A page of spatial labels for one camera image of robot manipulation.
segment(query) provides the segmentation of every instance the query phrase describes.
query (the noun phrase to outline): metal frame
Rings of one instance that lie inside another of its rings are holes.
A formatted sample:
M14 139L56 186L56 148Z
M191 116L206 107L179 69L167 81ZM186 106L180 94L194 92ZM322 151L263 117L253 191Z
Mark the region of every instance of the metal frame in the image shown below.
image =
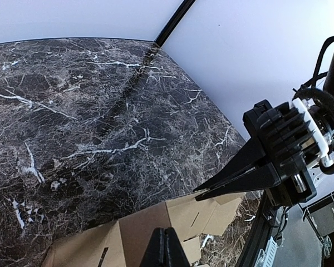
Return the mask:
M253 267L260 249L265 249L276 222L277 210L264 192L251 231L236 264L237 267Z
M169 22L166 24L166 26L163 28L163 30L160 32L155 40L155 43L159 47L163 46L168 37L171 35L172 31L187 13L187 11L191 8L194 2L195 0L184 0L183 3L179 6L179 8L176 10Z
M309 206L302 207L303 210L303 220L306 218L307 213L313 213L317 210L320 210L321 208L329 205L330 203L334 202L334 191L330 194L324 196L323 198L319 199L318 201L314 202L313 204L310 204Z

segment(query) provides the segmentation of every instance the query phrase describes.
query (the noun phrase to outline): cardboard flap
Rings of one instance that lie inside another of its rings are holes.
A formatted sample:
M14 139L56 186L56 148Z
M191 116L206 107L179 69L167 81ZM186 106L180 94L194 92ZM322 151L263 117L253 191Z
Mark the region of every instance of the cardboard flap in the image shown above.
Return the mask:
M226 194L222 196L214 197L213 199L220 205L224 205L230 201L233 201L234 199L242 199L244 197L245 193L233 193L233 194Z
M228 201L224 205L217 205L203 233L209 235L223 235L229 224L233 221L241 201L242 198L238 197L232 201Z
M197 260L200 260L200 258L202 257L200 253L199 236L196 236L195 238L184 241L182 243L182 247L183 247L185 255L187 256L188 262L190 264L196 262Z
M63 266L125 267L119 223L103 224L53 243L42 267Z
M181 199L187 202L176 202L176 205L169 205L167 201L168 215L171 226L176 230L181 242L199 235L207 225L215 207L218 205L213 199L196 201L195 196Z
M155 228L168 228L165 202L119 220L127 267L139 267Z
M198 191L198 192L195 192L195 193L192 193L192 194L189 194L189 195L180 196L180 197L177 197L175 199L167 200L166 201L166 206L167 206L167 208L170 208L170 207L175 207L175 206L178 206L180 204L190 202L190 201L194 200L196 196L202 194L204 191Z

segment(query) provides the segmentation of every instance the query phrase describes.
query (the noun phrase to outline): marble countertop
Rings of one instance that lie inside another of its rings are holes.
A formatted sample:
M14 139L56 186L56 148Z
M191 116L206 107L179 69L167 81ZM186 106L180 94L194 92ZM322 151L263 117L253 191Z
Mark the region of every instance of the marble countertop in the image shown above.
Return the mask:
M152 42L0 44L0 266L39 266L53 240L189 193L244 144ZM232 266L246 197L202 262Z

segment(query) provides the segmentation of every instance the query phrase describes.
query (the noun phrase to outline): black metal rod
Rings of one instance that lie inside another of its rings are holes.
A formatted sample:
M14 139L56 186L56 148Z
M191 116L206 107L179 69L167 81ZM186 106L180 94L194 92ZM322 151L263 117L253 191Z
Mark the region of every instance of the black metal rod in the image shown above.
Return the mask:
M160 47L166 42L167 38L171 35L172 31L194 4L195 0L184 0L183 3L179 6L176 12L173 14L167 25L163 28L161 33L158 35L155 40L156 44Z

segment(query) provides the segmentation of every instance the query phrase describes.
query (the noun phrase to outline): black cable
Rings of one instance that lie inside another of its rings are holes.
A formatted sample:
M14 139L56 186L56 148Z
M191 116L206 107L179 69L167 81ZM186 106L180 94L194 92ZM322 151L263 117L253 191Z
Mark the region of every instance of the black cable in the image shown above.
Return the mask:
M334 97L330 93L316 88L307 88L297 91L293 99L297 97L300 99L312 98L315 102L317 101L317 106L324 108L334 120ZM334 174L334 164L330 167L325 167L320 161L320 169L324 174Z
M318 59L317 59L317 63L314 69L314 73L313 73L313 77L312 77L312 82L311 82L311 87L316 87L316 82L317 82L317 76L319 74L319 70L321 69L321 64L322 64L322 60L323 60L323 56L325 54L325 51L327 50L327 48L334 43L334 36L329 37L328 39L325 40L321 51L319 52L318 55Z
M291 209L291 207L285 208L282 215L281 215L281 221L279 223L279 228L277 230L277 233L274 236L274 240L277 240L279 235L285 230L287 223L288 223L288 212Z
M319 81L320 79L323 79L324 77L327 77L327 74L328 74L327 71L326 71L326 72L323 72L323 73L321 73L321 74L318 74L318 76L316 77L316 82ZM303 87L303 86L305 86L305 88L310 87L311 84L312 84L312 81L313 81L313 77L310 78L308 81L306 81L304 84L302 84L301 87Z

